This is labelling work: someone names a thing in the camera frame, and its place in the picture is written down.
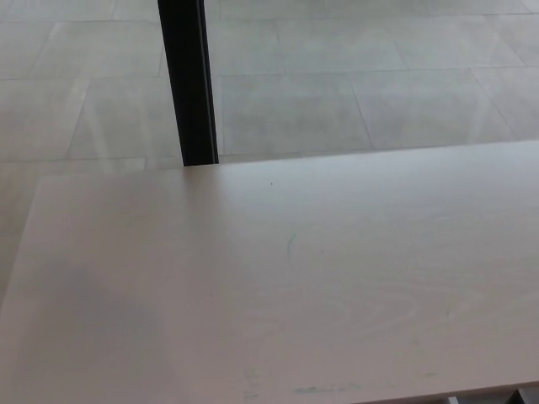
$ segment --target floor tile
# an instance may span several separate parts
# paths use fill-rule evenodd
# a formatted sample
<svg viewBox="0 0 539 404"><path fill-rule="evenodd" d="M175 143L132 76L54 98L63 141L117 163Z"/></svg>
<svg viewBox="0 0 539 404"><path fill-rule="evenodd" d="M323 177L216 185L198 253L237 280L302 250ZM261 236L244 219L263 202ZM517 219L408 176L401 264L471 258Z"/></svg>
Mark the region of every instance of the floor tile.
<svg viewBox="0 0 539 404"><path fill-rule="evenodd" d="M87 79L0 81L0 161L64 158L87 89Z"/></svg>
<svg viewBox="0 0 539 404"><path fill-rule="evenodd" d="M221 21L208 26L211 71L216 75L283 72L273 21Z"/></svg>
<svg viewBox="0 0 539 404"><path fill-rule="evenodd" d="M357 72L404 69L378 22L353 19L280 21L286 72Z"/></svg>
<svg viewBox="0 0 539 404"><path fill-rule="evenodd" d="M28 78L51 29L50 23L0 24L0 79Z"/></svg>
<svg viewBox="0 0 539 404"><path fill-rule="evenodd" d="M51 32L33 76L157 76L162 50L158 24L59 23Z"/></svg>
<svg viewBox="0 0 539 404"><path fill-rule="evenodd" d="M219 21L221 19L221 1L204 0L204 12L206 22Z"/></svg>
<svg viewBox="0 0 539 404"><path fill-rule="evenodd" d="M116 0L113 19L161 22L157 0Z"/></svg>
<svg viewBox="0 0 539 404"><path fill-rule="evenodd" d="M175 157L179 136L168 80L94 79L70 158Z"/></svg>
<svg viewBox="0 0 539 404"><path fill-rule="evenodd" d="M213 109L216 118L217 152L221 155L224 152L224 137L222 128L222 82L220 77L211 79L213 93Z"/></svg>
<svg viewBox="0 0 539 404"><path fill-rule="evenodd" d="M98 21L110 19L115 0L13 0L6 21Z"/></svg>
<svg viewBox="0 0 539 404"><path fill-rule="evenodd" d="M411 69L522 66L483 16L390 19L387 27Z"/></svg>
<svg viewBox="0 0 539 404"><path fill-rule="evenodd" d="M21 234L0 236L0 305L8 289L21 237Z"/></svg>
<svg viewBox="0 0 539 404"><path fill-rule="evenodd" d="M8 12L11 0L0 0L0 19Z"/></svg>
<svg viewBox="0 0 539 404"><path fill-rule="evenodd" d="M161 54L161 65L159 67L159 76L168 78L168 65L167 65L167 54L163 48L163 53Z"/></svg>
<svg viewBox="0 0 539 404"><path fill-rule="evenodd" d="M324 0L221 0L222 19L321 19Z"/></svg>
<svg viewBox="0 0 539 404"><path fill-rule="evenodd" d="M351 75L376 149L513 139L469 70Z"/></svg>
<svg viewBox="0 0 539 404"><path fill-rule="evenodd" d="M488 21L526 65L539 66L539 15L499 15Z"/></svg>
<svg viewBox="0 0 539 404"><path fill-rule="evenodd" d="M38 182L50 175L76 173L124 173L144 169L144 158L116 161L0 163L0 235L24 229Z"/></svg>
<svg viewBox="0 0 539 404"><path fill-rule="evenodd" d="M345 75L224 77L225 154L370 147Z"/></svg>
<svg viewBox="0 0 539 404"><path fill-rule="evenodd" d="M519 139L539 139L539 68L476 69L481 86Z"/></svg>
<svg viewBox="0 0 539 404"><path fill-rule="evenodd" d="M149 157L146 170L181 170L184 168L182 157Z"/></svg>
<svg viewBox="0 0 539 404"><path fill-rule="evenodd" d="M539 13L539 0L521 0L532 13Z"/></svg>
<svg viewBox="0 0 539 404"><path fill-rule="evenodd" d="M529 13L520 0L424 0L431 15Z"/></svg>
<svg viewBox="0 0 539 404"><path fill-rule="evenodd" d="M332 18L386 18L426 16L421 0L326 0Z"/></svg>

